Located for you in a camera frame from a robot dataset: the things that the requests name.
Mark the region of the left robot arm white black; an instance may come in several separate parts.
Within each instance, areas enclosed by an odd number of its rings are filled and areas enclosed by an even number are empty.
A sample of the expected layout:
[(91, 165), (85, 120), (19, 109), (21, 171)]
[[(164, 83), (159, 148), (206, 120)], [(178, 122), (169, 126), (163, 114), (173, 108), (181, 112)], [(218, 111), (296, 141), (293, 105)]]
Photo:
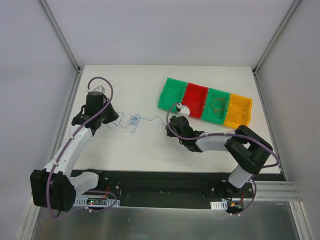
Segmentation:
[(97, 130), (118, 117), (102, 91), (87, 93), (85, 105), (71, 121), (66, 142), (42, 170), (35, 169), (30, 175), (31, 193), (36, 206), (68, 212), (76, 197), (89, 190), (96, 195), (105, 191), (106, 183), (101, 179), (99, 170), (87, 169), (76, 177), (72, 177), (71, 173), (83, 148)]

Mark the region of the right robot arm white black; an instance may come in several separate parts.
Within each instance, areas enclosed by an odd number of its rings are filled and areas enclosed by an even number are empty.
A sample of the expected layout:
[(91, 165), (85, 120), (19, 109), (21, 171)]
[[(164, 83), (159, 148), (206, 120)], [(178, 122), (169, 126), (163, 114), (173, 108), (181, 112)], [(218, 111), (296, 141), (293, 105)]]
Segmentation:
[(165, 126), (168, 137), (176, 137), (191, 152), (229, 152), (237, 166), (225, 183), (216, 188), (216, 194), (226, 200), (237, 197), (244, 184), (265, 166), (272, 146), (249, 127), (240, 125), (227, 133), (208, 133), (194, 130), (184, 116), (173, 116)]

